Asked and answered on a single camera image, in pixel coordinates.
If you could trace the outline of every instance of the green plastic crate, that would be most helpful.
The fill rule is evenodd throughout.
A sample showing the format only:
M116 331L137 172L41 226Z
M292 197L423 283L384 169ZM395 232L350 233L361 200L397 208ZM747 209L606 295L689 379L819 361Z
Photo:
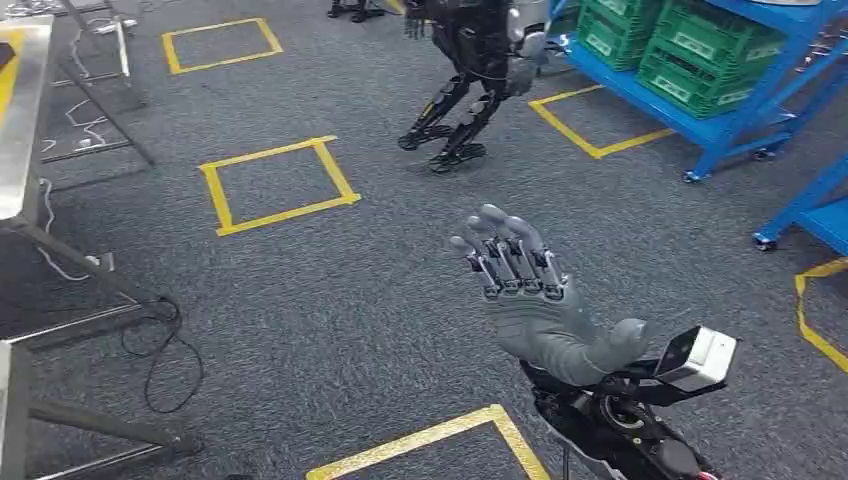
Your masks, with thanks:
M614 25L588 3L580 10L577 42L612 70L636 68L650 38L650 31L629 30Z
M751 73L731 79L716 77L654 42L636 74L641 85L698 119L735 110L750 96L759 78Z
M583 0L583 3L613 25L640 33L654 28L662 7L656 0Z
M577 29L577 19L580 17L582 0L568 0L560 15L551 22L548 35L568 34Z
M725 78L763 71L785 41L782 33L703 0L666 0L655 36L680 47L689 63Z

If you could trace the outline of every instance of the humanoid robot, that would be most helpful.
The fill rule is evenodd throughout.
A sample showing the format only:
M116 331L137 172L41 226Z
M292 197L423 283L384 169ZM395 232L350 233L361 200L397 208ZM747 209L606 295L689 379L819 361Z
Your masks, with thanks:
M564 451L604 479L720 478L651 405L723 388L736 340L694 327L673 338L661 358L640 360L650 325L631 318L598 331L574 278L562 273L533 226L494 205L467 224L477 238L450 243L483 287L497 341L520 359L536 409Z
M430 169L446 173L472 158L486 154L471 143L489 123L501 102L530 90L544 53L548 0L404 0L406 32L424 36L425 21L432 23L433 43L453 62L456 75L439 90L398 139L404 150L438 138L447 138ZM479 81L485 93L462 116L459 125L439 125Z

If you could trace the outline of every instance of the blue shelf frame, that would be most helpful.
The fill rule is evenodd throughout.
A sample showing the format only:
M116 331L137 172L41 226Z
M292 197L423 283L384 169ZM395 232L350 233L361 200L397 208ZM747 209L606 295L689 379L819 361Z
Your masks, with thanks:
M551 1L551 18L556 18L567 1ZM694 167L684 174L684 179L688 182L707 177L715 165L725 157L759 149L776 152L798 131L800 125L806 123L805 117L815 113L808 106L803 115L794 116L783 111L780 105L809 80L841 58L841 53L848 51L848 40L842 41L829 57L817 59L813 67L796 75L778 90L781 80L806 53L822 27L830 20L848 14L848 0L823 0L819 5L807 7L766 5L749 0L705 1L780 30L787 36L783 52L764 72L748 100L733 112L705 120L692 118L671 102L637 84L634 72L614 72L567 38L550 39L568 52L568 63L703 149ZM825 103L818 102L815 106L820 108ZM737 144L735 141L746 131L776 123L785 123L785 127L777 133L748 143Z
M790 125L790 128L797 130L803 127L813 117L813 113L827 104L845 85L848 85L848 62L842 62L829 73L825 85L799 116L798 122ZM783 143L772 148L778 149L776 153L782 146ZM848 153L821 172L783 210L755 232L754 241L763 250L769 250L776 245L781 232L794 223L842 255L848 255L848 196L821 203L845 181L848 181Z
M848 255L848 196L819 204L830 191L848 180L848 154L826 168L771 221L754 233L754 241L763 250L776 246L780 233L796 224Z

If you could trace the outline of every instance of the yellow tape square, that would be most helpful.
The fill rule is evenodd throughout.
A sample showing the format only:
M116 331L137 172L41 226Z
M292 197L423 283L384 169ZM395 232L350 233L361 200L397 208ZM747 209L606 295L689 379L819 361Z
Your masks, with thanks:
M827 358L835 363L843 372L848 373L848 356L840 352L835 346L818 334L807 322L804 315L804 292L807 290L808 278L825 278L831 275L848 270L848 257L838 258L824 265L811 268L804 273L795 275L795 292L797 299L795 302L795 318L798 321L798 329L801 331L801 336L804 340L810 342Z
M265 37L265 40L268 42L268 47L270 50L262 53L254 53L252 55L245 55L243 57L230 58L227 60L221 60L220 62L209 63L206 65L194 65L190 67L185 67L180 64L179 58L177 58L177 51L174 49L174 37L177 35L185 35L192 32L201 32L204 30L213 30L216 28L229 27L232 25L241 25L243 23L255 23L259 31L262 33L262 36ZM283 53L283 47L280 45L279 40L274 35L274 32L271 31L271 28L268 27L268 23L264 18L247 18L244 20L236 20L234 22L227 23L219 23L217 25L208 25L205 27L197 27L197 28L189 28L186 30L177 30L175 32L167 32L162 34L162 48L165 50L165 59L168 61L168 69L171 71L171 75L177 75L180 73L194 72L197 70L204 70L207 68L217 67L220 65L229 65L231 63L244 62L247 60L253 60L256 58L268 57L270 55L276 55L278 53Z
M395 441L384 443L378 447L357 453L352 457L343 458L329 465L316 468L306 474L306 480L331 480L348 475L357 470L370 467L390 458L397 457L443 440L451 435L462 433L484 423L493 422L495 428L506 440L512 453L518 459L524 472L530 480L550 480L550 476L533 450L524 441L518 428L512 423L506 410L500 405L491 405L475 412L454 418L445 423L407 435Z
M581 137L577 132L569 128L566 124L562 123L562 120L557 118L556 115L554 115L550 110L545 108L545 104L547 103L555 102L557 100L564 100L566 98L574 97L582 93L592 92L599 88L604 88L604 86L592 85L591 87L575 90L573 92L560 93L559 95L543 98L541 100L532 100L528 102L528 105L530 105L530 108L532 108L536 113L538 113L540 117L542 117L543 119L545 119L545 121L551 124L554 129L556 129L559 133L563 134L566 138L574 142L575 145L583 149L584 152L588 153L589 156L594 159L600 159L611 153L620 152L630 147L635 147L636 145L642 145L643 143L647 143L658 138L667 137L674 133L674 130L670 128L664 128L662 130L657 130L656 132L640 135L638 137L614 143L606 147L598 147L586 141L585 138Z
M281 222L289 218L299 217L308 213L314 213L328 208L337 207L339 205L353 205L362 197L353 192L350 185L347 183L341 169L336 164L330 151L327 149L326 142L335 140L337 137L328 135L326 137L312 138L300 143L286 145L284 147L272 148L261 152L241 155L233 158L226 158L215 162L204 163L199 168L206 177L206 185L209 187L209 195L212 197L212 205L215 207L215 213L218 215L218 222L221 226L216 230L218 236L223 237L231 233L243 232L251 228L262 227L271 223ZM230 212L230 206L227 202L227 196L224 193L224 187L221 185L221 178L218 175L218 169L228 165L235 165L257 158L270 157L281 153L291 152L302 148L313 148L321 163L324 165L324 170L333 181L336 189L339 191L339 196L323 202L312 203L303 207L286 210L284 212L275 213L266 217L256 218L241 223L233 223L233 215Z

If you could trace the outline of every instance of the gray carpet floor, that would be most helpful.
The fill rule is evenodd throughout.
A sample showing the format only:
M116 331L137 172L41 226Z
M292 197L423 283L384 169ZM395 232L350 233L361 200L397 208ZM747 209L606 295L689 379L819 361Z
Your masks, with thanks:
M159 165L146 169L124 150L43 172L61 189L53 195L56 235L86 253L114 252L127 278L177 299L184 336L206 366L191 402L157 415L141 394L150 362L126 354L117 334L34 353L37 394L186 428L206 442L194 457L145 462L103 478L304 478L490 404L506 408L556 478L561 452L533 419L516 362L494 345L473 279L445 252L445 238L484 202L544 232L580 279L599 323L627 316L655 322L655 350L696 323L745 340L742 367L727 389L663 413L730 478L844 477L848 377L800 337L793 317L793 276L837 254L791 230L779 251L765 255L752 248L750 235L845 150L848 97L779 160L742 162L686 185L681 173L699 149L679 136L593 160L552 129L527 101L591 84L578 73L552 73L503 105L480 136L489 149L485 159L433 176L425 163L438 145L404 152L395 139L451 76L449 63L429 42L403 39L397 17L362 25L330 20L329 3L144 3L148 11L131 39L134 93L98 90ZM255 17L267 20L283 53L168 72L162 33ZM184 66L264 47L244 25L174 38ZM55 138L82 137L61 115L80 100L72 89L56 92ZM604 90L550 108L598 145L658 127ZM338 137L327 146L360 201L215 234L199 165L325 135ZM222 169L235 220L331 198L318 162L304 151ZM0 241L4 298L40 308L114 301L92 282L57 279L20 239ZM811 323L848 348L845 275L812 281L807 303ZM0 308L4 335L66 316ZM131 343L157 334L133 333ZM153 402L172 405L195 375L188 352L169 349L154 375ZM125 446L37 422L30 430L33 474ZM344 478L523 473L494 429L481 426ZM578 470L575 478L588 477Z

